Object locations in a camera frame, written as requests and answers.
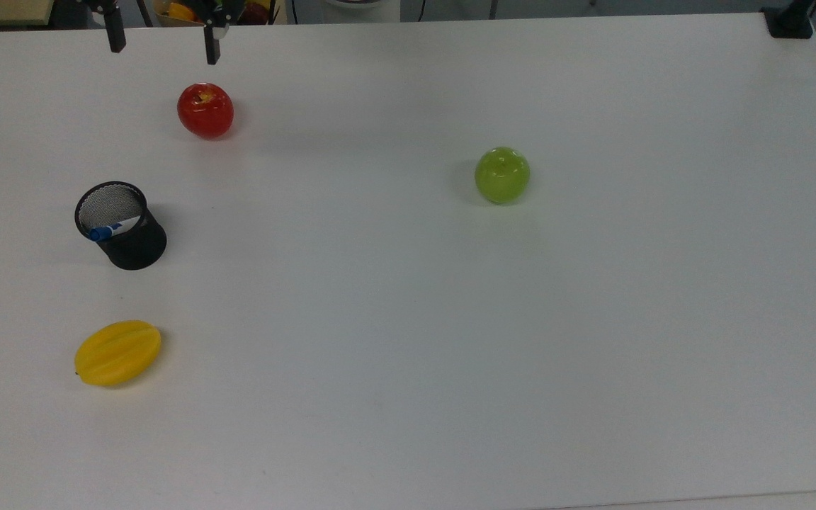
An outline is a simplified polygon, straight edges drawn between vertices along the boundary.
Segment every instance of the blue marker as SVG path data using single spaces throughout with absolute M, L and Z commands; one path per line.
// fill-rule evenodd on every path
M 112 236 L 117 236 L 120 233 L 127 232 L 130 230 L 130 228 L 137 224 L 139 219 L 140 216 L 129 217 L 129 219 L 123 220 L 123 222 L 113 223 L 105 227 L 96 227 L 95 229 L 90 230 L 88 237 L 90 238 L 90 241 L 106 241 Z

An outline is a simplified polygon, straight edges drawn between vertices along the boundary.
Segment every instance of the black mount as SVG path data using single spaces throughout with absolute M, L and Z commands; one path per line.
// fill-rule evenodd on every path
M 808 11 L 814 2 L 815 0 L 793 0 L 785 9 L 761 9 L 770 35 L 777 39 L 810 39 L 814 30 L 810 27 Z
M 122 13 L 116 0 L 77 0 L 85 6 L 90 7 L 94 13 L 103 14 L 106 22 L 106 36 L 109 38 L 109 49 L 113 54 L 122 51 L 125 45 L 124 23 L 122 23 Z

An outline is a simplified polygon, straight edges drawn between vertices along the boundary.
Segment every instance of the black mesh pen holder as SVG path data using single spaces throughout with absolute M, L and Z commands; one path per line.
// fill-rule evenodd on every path
M 147 209 L 146 197 L 139 188 L 122 181 L 87 191 L 74 209 L 74 224 L 123 270 L 146 268 L 166 248 L 166 232 Z

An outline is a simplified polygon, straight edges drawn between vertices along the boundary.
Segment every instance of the mesh cup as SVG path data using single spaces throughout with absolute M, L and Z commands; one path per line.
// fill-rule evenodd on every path
M 122 181 L 110 181 L 91 188 L 74 209 L 78 232 L 90 239 L 90 230 L 140 216 L 134 226 L 97 246 L 123 270 L 139 270 L 158 261 L 166 248 L 166 232 L 147 209 L 147 199 L 139 188 Z

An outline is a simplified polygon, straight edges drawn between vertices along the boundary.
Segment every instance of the green apple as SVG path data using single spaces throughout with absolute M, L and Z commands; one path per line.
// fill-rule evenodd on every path
M 524 193 L 531 178 L 528 160 L 515 149 L 491 149 L 477 164 L 474 181 L 477 188 L 492 203 L 507 203 Z

